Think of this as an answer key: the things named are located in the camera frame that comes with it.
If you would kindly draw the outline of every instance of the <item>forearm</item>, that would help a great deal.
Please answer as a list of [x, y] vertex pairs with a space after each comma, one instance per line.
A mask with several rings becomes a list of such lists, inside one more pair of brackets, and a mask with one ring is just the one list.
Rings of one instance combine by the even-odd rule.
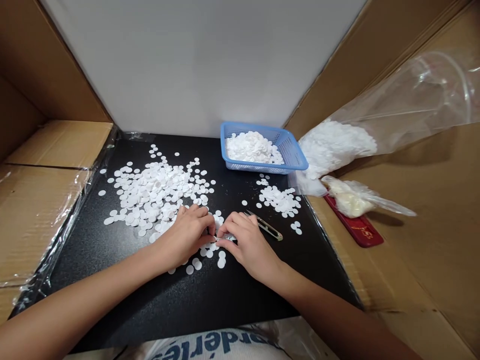
[[288, 265], [268, 285], [294, 306], [341, 359], [420, 359], [381, 323]]
[[144, 248], [57, 291], [0, 327], [0, 359], [63, 358], [99, 319], [160, 272]]

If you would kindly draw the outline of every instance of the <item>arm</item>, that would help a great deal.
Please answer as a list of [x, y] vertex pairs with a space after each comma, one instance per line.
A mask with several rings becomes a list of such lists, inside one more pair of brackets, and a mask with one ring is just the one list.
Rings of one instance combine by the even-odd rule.
[[0, 326], [0, 359], [62, 359], [106, 313], [151, 279], [213, 241], [206, 207], [181, 207], [157, 241], [103, 271], [63, 288]]
[[287, 300], [341, 359], [420, 359], [383, 325], [321, 288], [281, 261], [258, 228], [257, 218], [233, 212], [218, 230], [220, 240], [250, 275]]

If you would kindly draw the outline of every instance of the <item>hand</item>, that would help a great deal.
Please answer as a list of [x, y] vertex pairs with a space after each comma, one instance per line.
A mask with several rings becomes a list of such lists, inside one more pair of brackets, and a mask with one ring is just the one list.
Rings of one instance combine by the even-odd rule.
[[[207, 228], [210, 235], [202, 235]], [[187, 261], [203, 244], [213, 243], [214, 234], [215, 219], [206, 207], [194, 204], [187, 209], [181, 206], [172, 227], [150, 246], [157, 254], [162, 254], [162, 265], [166, 266], [163, 272], [166, 272]]]
[[235, 245], [229, 240], [219, 240], [217, 245], [227, 249], [243, 265], [248, 273], [259, 282], [270, 287], [280, 275], [283, 263], [260, 232], [255, 215], [232, 212], [218, 229], [217, 237], [233, 234], [238, 240]]

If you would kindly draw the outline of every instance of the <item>red tray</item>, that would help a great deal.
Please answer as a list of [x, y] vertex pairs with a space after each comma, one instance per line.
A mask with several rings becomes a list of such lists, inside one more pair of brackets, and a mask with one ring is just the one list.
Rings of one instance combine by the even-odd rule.
[[362, 248], [371, 248], [384, 242], [384, 238], [375, 230], [374, 226], [365, 216], [349, 218], [337, 209], [337, 203], [333, 197], [325, 195], [325, 200], [346, 227], [350, 235]]

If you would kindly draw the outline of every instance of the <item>cardboard box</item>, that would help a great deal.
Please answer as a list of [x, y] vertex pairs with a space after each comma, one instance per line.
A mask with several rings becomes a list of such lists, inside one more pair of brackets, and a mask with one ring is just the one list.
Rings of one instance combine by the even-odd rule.
[[[418, 52], [480, 55], [479, 15], [477, 1], [368, 1], [286, 128], [301, 137]], [[0, 20], [2, 321], [88, 182], [112, 120], [37, 1], [1, 1]], [[419, 214], [372, 213], [385, 238], [377, 247], [358, 247], [326, 202], [310, 199], [366, 310], [424, 359], [480, 355], [479, 132], [454, 129], [337, 172]]]

